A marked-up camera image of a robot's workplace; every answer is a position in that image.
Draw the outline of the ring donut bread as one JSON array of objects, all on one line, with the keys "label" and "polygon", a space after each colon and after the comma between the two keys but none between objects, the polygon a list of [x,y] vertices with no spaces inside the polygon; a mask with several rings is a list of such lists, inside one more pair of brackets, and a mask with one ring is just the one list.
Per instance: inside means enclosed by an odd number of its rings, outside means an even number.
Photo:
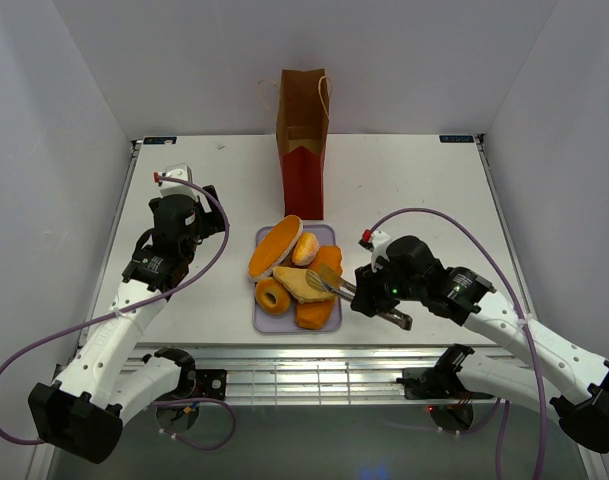
[{"label": "ring donut bread", "polygon": [[291,306],[290,293],[273,277],[260,280],[255,286],[255,300],[267,314],[284,314]]}]

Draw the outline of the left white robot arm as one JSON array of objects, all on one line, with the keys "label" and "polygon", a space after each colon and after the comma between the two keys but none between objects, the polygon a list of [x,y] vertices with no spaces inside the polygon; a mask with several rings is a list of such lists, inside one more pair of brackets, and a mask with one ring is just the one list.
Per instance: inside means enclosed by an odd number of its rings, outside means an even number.
[{"label": "left white robot arm", "polygon": [[136,243],[107,319],[51,384],[38,383],[29,394],[42,441],[99,464],[145,407],[195,392],[195,362],[180,349],[164,347],[146,356],[135,373],[125,379],[119,375],[152,320],[188,279],[197,246],[227,230],[215,188],[208,185],[200,192],[206,205],[187,184],[150,200],[153,226]]}]

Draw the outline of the tan bread slice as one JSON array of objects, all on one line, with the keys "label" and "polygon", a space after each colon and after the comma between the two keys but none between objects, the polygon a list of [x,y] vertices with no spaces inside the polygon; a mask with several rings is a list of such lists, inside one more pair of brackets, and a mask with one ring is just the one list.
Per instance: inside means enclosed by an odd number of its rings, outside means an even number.
[{"label": "tan bread slice", "polygon": [[318,303],[334,298],[332,293],[309,285],[307,281],[307,269],[276,266],[273,268],[272,274],[273,278],[300,304]]}]

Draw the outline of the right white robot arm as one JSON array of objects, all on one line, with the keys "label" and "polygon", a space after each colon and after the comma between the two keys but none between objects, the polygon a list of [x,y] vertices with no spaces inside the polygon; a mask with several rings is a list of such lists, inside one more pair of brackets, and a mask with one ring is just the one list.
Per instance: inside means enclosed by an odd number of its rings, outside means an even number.
[{"label": "right white robot arm", "polygon": [[544,410],[576,443],[609,452],[609,359],[587,351],[536,320],[518,316],[490,281],[465,267],[445,267],[419,238],[391,238],[365,231],[360,245],[371,254],[355,271],[353,311],[380,317],[408,331],[412,318],[398,310],[418,302],[433,315],[479,334],[530,367],[520,373],[453,345],[434,367],[439,393],[465,390],[502,396]]}]

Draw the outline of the long oval orange bread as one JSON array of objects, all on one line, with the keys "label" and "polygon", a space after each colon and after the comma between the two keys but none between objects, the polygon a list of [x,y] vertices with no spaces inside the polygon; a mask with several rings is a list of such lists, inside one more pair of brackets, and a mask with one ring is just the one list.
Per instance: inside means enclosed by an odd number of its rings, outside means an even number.
[{"label": "long oval orange bread", "polygon": [[288,215],[274,225],[255,248],[249,264],[248,276],[258,282],[272,273],[290,253],[303,232],[302,220]]}]

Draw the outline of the small round sugared bun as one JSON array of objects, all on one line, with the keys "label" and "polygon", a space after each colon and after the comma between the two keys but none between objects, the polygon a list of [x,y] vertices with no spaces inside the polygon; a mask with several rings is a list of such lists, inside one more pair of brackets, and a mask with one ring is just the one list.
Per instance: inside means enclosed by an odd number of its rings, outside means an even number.
[{"label": "small round sugared bun", "polygon": [[293,248],[291,261],[295,266],[306,267],[313,262],[319,249],[317,236],[312,232],[303,232]]}]

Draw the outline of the metal tongs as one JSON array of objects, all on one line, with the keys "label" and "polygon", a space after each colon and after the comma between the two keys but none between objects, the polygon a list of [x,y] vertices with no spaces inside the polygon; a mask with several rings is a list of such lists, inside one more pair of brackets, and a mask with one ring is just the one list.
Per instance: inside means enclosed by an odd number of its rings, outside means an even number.
[{"label": "metal tongs", "polygon": [[[351,306],[355,304],[357,287],[344,280],[340,274],[325,264],[319,267],[318,272],[308,269],[306,271],[306,281],[309,286],[316,290],[331,293]],[[396,308],[389,312],[374,310],[372,317],[379,317],[405,331],[410,331],[413,326],[413,318]]]}]

